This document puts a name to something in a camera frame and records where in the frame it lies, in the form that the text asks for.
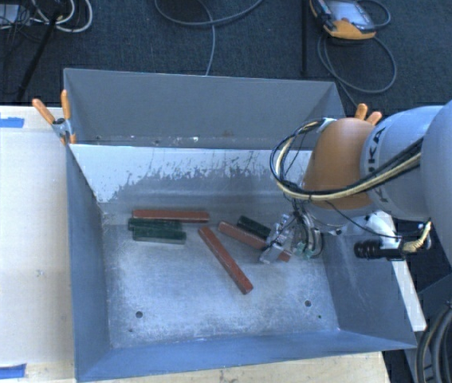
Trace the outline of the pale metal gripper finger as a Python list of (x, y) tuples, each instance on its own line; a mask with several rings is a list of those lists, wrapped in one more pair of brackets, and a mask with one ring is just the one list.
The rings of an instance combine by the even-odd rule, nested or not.
[(285, 249), (278, 243), (274, 243), (261, 253), (259, 261), (264, 264), (274, 263), (285, 257)]
[(274, 247), (278, 245), (279, 247), (283, 247), (289, 239), (289, 227), (289, 224), (276, 223), (266, 240), (267, 246)]

